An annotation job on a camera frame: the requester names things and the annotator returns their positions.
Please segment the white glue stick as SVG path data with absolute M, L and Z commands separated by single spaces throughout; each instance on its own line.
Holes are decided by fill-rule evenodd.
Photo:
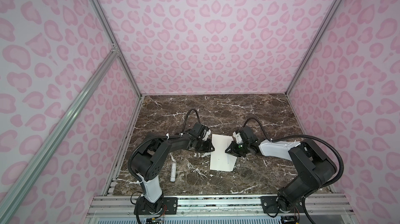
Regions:
M 170 181 L 176 181 L 176 171 L 177 171 L 177 163 L 173 162 L 171 165 L 171 174 L 170 174 Z

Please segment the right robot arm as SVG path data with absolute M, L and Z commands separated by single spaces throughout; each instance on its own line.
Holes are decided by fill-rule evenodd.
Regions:
M 267 206 L 284 213 L 320 188 L 337 182 L 344 172 L 343 159 L 332 145 L 305 134 L 259 141 L 253 130 L 244 126 L 233 133 L 225 153 L 236 157 L 272 156 L 293 163 L 297 176 L 278 191 L 275 203 Z

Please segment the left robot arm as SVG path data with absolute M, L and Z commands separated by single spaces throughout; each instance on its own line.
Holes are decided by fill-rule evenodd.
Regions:
M 138 180 L 142 195 L 135 203 L 136 215 L 159 214 L 166 209 L 159 174 L 171 152 L 186 150 L 209 153 L 215 150 L 211 130 L 200 123 L 177 135 L 148 133 L 128 159 L 129 173 Z

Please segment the cream white envelope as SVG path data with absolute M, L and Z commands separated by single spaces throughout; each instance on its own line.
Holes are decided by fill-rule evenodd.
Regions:
M 233 141 L 231 136 L 212 134 L 211 142 L 214 151 L 210 154 L 210 170 L 220 172 L 232 172 L 237 157 L 227 154 L 225 151 Z

